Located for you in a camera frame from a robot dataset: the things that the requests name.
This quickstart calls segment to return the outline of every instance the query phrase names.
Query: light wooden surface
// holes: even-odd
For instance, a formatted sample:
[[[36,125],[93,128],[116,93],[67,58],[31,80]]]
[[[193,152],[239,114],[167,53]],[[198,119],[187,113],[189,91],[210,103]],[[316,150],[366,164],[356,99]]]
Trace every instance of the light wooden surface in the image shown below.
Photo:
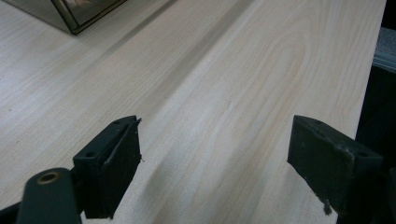
[[[86,223],[334,223],[286,163],[292,117],[355,135],[384,6],[130,0],[75,37],[0,2],[0,208],[137,115],[145,162]]]

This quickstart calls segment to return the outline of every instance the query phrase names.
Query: black plastic part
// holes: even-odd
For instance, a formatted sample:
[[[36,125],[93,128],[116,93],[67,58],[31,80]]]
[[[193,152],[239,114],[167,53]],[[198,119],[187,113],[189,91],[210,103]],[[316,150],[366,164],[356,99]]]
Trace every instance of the black plastic part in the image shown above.
[[[329,125],[295,116],[288,163],[338,213],[338,223],[370,223],[383,158]]]
[[[76,204],[70,172],[46,170],[26,183],[17,224],[81,223]]]
[[[131,116],[112,122],[73,158],[83,182],[79,204],[87,218],[114,216],[142,158],[140,120]]]
[[[0,223],[8,224],[17,222],[21,203],[14,203],[0,211]]]
[[[387,185],[387,198],[393,221],[396,223],[396,168],[389,170],[389,179]]]

